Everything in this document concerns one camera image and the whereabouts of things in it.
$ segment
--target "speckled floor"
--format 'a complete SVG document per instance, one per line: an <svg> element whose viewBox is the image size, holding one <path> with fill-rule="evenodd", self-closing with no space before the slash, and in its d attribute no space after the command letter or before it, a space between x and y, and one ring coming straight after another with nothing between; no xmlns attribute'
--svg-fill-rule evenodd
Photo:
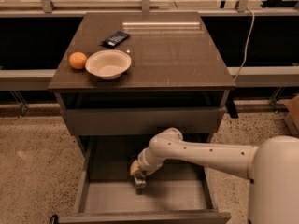
<svg viewBox="0 0 299 224"><path fill-rule="evenodd" d="M226 114L212 141L259 145L266 138L290 134L285 115L251 112L231 119ZM72 214L82 163L77 143L58 112L1 117L0 223L48 224L53 214ZM229 223L246 224L248 181L213 170L207 175L220 211L232 215Z"/></svg>

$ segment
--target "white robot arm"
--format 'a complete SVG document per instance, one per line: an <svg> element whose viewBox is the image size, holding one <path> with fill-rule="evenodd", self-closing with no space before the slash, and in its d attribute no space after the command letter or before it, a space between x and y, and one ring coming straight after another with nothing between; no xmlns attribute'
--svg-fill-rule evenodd
<svg viewBox="0 0 299 224"><path fill-rule="evenodd" d="M259 147L184 142L178 129L154 136L131 166L137 188L166 159L182 160L250 180L249 224L297 223L299 140L279 136Z"/></svg>

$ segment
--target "desk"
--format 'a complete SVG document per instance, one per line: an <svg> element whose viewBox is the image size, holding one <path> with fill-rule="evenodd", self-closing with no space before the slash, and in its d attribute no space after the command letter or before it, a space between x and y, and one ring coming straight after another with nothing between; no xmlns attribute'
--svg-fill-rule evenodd
<svg viewBox="0 0 299 224"><path fill-rule="evenodd" d="M69 66L72 52L90 56L105 50L101 41L118 30L130 37L116 49L132 58L121 77L106 81ZM154 186L136 195L127 162L168 127L179 128L188 141L208 142L234 87L197 13L150 13L146 20L141 13L86 14L49 85L86 157L75 204L81 217L62 223L106 223L110 218L113 223L226 223L229 214L219 213L209 201L205 172L194 174L191 164L168 163L151 179ZM175 170L187 173L174 177Z"/></svg>

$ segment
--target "cabinet top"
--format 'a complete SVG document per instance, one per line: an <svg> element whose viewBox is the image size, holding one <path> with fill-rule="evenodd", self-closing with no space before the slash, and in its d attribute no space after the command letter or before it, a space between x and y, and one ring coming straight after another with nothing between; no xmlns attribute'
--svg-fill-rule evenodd
<svg viewBox="0 0 299 224"><path fill-rule="evenodd" d="M119 78L103 80L74 70L70 54L90 57L107 50L102 41L123 31L130 37L115 50L132 59ZM49 84L50 91L231 90L235 83L203 21L195 12L87 13Z"/></svg>

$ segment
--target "bowl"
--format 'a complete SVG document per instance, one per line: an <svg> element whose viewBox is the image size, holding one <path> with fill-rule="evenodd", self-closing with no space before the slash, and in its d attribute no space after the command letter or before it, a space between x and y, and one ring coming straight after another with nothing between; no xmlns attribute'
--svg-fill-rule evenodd
<svg viewBox="0 0 299 224"><path fill-rule="evenodd" d="M121 76L131 66L131 58L120 50L102 50L94 53L86 62L86 70L102 79Z"/></svg>

